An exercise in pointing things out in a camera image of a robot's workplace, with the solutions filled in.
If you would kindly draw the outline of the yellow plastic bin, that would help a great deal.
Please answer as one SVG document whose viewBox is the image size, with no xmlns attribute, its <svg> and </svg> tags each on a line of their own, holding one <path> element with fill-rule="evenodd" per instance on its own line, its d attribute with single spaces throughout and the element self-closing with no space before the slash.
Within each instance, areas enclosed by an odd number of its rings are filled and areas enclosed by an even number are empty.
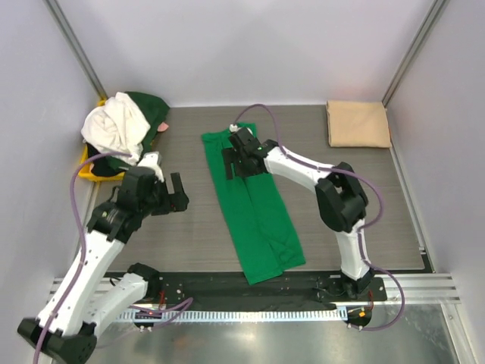
<svg viewBox="0 0 485 364">
<path fill-rule="evenodd" d="M 123 163 L 116 156 L 105 156 L 88 162 L 89 158 L 109 152 L 130 153 L 126 144 L 126 94 L 117 93 L 109 99 L 102 100 L 86 116 L 81 128 L 85 144 L 81 163 L 86 163 L 79 176 L 90 181 L 120 180 L 124 170 L 113 167 L 112 160 Z"/>
</svg>

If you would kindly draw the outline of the bright green t-shirt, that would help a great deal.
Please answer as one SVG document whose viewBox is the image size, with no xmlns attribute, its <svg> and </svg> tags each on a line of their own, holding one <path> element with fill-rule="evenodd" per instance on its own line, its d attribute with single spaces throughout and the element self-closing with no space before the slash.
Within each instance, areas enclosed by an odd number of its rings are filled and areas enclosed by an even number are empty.
<svg viewBox="0 0 485 364">
<path fill-rule="evenodd" d="M 226 179 L 228 129 L 201 135 L 211 179 L 242 271 L 257 284 L 306 263 L 286 206 L 270 174 Z"/>
</svg>

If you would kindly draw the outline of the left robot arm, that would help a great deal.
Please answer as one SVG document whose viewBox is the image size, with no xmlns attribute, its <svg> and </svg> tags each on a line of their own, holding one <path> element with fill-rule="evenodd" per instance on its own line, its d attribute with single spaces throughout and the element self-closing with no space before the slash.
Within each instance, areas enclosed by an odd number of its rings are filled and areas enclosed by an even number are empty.
<svg viewBox="0 0 485 364">
<path fill-rule="evenodd" d="M 95 207 L 80 230 L 80 250 L 61 285 L 35 318 L 23 318 L 18 334 L 35 350 L 59 363 L 85 363 L 105 329 L 128 307 L 153 303 L 162 292 L 161 274 L 142 263 L 131 265 L 102 297 L 94 293 L 111 263 L 142 221 L 152 215 L 184 212 L 189 197 L 178 173 L 168 191 L 161 169 L 130 168 L 110 197 Z"/>
</svg>

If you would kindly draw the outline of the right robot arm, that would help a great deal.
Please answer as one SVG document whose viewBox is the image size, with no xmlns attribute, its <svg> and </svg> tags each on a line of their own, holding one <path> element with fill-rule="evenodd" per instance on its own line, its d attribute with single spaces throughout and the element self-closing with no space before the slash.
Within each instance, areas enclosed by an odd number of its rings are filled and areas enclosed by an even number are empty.
<svg viewBox="0 0 485 364">
<path fill-rule="evenodd" d="M 222 152 L 227 179 L 272 174 L 310 190 L 322 222 L 336 235 L 343 294 L 351 300 L 361 299 L 374 271 L 363 234 L 368 198 L 352 167 L 344 162 L 333 166 L 312 161 L 274 140 L 262 143 L 248 127 L 231 124 L 229 131 L 231 147 Z"/>
</svg>

